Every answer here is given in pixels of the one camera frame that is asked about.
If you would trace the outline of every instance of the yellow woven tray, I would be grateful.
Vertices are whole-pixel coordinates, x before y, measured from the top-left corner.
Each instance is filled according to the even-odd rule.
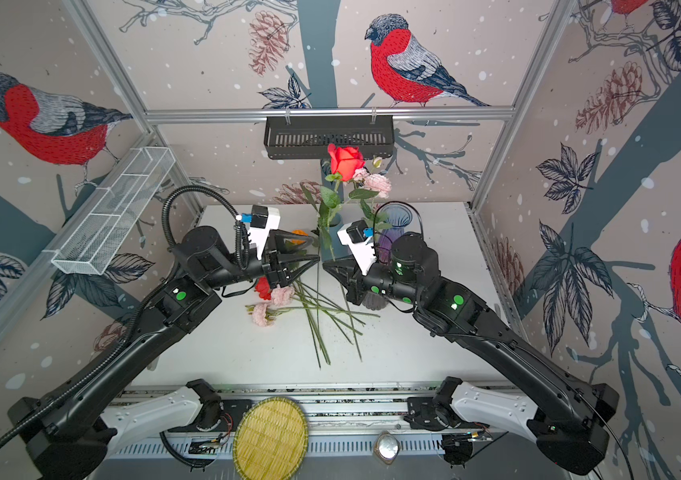
[[[234,465],[244,480],[288,480],[308,448],[308,423],[297,403],[272,397],[244,414],[234,437]]]

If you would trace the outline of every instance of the white table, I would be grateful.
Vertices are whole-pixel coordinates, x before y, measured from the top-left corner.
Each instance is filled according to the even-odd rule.
[[[465,207],[461,203],[414,204],[423,219],[425,240],[439,254],[441,274],[466,285],[495,311],[500,300]],[[236,206],[249,212],[251,206]],[[280,205],[281,230],[311,230],[316,213],[310,205]],[[361,218],[356,205],[343,208],[345,222]],[[215,226],[226,245],[234,244],[232,217],[222,206],[208,206],[200,225]],[[417,230],[417,221],[411,224]],[[340,284],[315,266],[301,280],[343,305]],[[229,291],[238,290],[236,286]],[[363,361],[332,321],[320,314],[320,327],[332,365],[321,369],[311,332],[302,310],[286,312],[274,325],[255,325],[245,305],[260,302],[254,290],[224,299],[220,306],[191,334],[164,352],[153,371],[144,370],[133,386],[176,386],[193,379],[206,379],[216,386],[243,388],[360,388],[439,384],[446,376],[470,381],[505,379],[478,356],[442,338],[432,338],[412,314],[392,306],[362,317],[357,329]],[[364,310],[350,305],[351,310]]]

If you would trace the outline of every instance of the wall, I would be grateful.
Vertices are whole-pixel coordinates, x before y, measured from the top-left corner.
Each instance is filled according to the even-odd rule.
[[[681,478],[681,2],[608,5],[576,11],[480,215],[532,344],[619,391],[637,479]],[[601,471],[628,476],[614,442]]]
[[[40,91],[70,94],[92,105],[126,110],[58,1],[0,2],[0,72]],[[28,103],[19,103],[20,107],[16,101],[8,108],[21,114],[33,108]],[[63,126],[69,111],[73,112],[73,119],[85,113],[89,125],[92,115],[98,112],[92,105],[79,108],[77,100],[68,99],[53,105],[64,111],[53,108],[40,115],[47,120],[45,125],[58,122]],[[114,112],[105,114],[118,117]],[[16,132],[12,121],[18,117],[13,115],[4,127],[0,125],[0,299],[94,191],[92,185],[75,189],[83,179],[81,165],[56,162],[75,158],[83,148],[92,148],[86,150],[94,154],[87,162],[88,179],[99,182],[115,159],[101,151],[98,142],[107,138],[108,149],[120,158],[139,135],[134,122],[125,119],[100,137],[86,136],[94,129],[85,132],[84,137],[58,136],[58,141],[64,143],[40,151],[35,148],[46,140],[44,137],[40,140],[33,135],[16,134],[14,138],[9,134]],[[72,120],[69,127],[73,125],[78,124]],[[118,337],[121,322],[167,274],[172,257],[165,251],[158,221],[162,197],[171,189],[168,180],[104,276],[60,274],[49,279],[24,318],[3,339],[0,435],[10,428],[6,411],[11,404],[22,396],[43,395],[82,368],[96,351]],[[171,218],[176,236],[182,235],[192,221],[183,202],[178,203]],[[0,451],[0,478],[38,478],[17,439]]]
[[[393,13],[401,14],[432,52],[416,54],[413,62],[441,62],[471,97],[510,105],[552,1],[90,3],[147,108],[173,110],[388,107],[392,94],[415,95],[415,90],[386,86],[395,78],[373,78],[372,44],[365,36],[376,17]],[[426,96],[399,106],[473,104],[467,98]],[[400,122],[396,156],[385,165],[392,198],[470,200],[500,127],[499,121]],[[320,182],[316,160],[277,164],[265,158],[263,128],[216,124],[160,130],[181,152],[192,177],[227,189],[234,203],[278,203],[274,197],[288,190],[283,185]],[[221,164],[235,167],[221,169]],[[253,168],[235,170],[244,165]]]

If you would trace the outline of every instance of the white dot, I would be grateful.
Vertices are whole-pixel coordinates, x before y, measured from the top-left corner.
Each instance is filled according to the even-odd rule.
[[[13,378],[7,380],[7,383],[5,383],[5,388],[8,390],[17,390],[19,389],[23,383],[26,381],[26,374],[25,373],[19,373],[18,375],[14,376]]]

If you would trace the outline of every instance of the gray floor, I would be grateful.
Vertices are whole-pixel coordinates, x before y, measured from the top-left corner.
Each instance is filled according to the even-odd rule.
[[[306,458],[298,480],[468,480],[475,478],[524,478],[524,480],[569,479],[566,472],[548,460],[534,443],[516,435],[505,435],[474,453],[465,466],[450,468],[440,456],[399,456],[386,466],[374,456]],[[218,460],[206,472],[188,468],[172,458],[156,460],[107,460],[91,480],[239,480],[230,460]]]

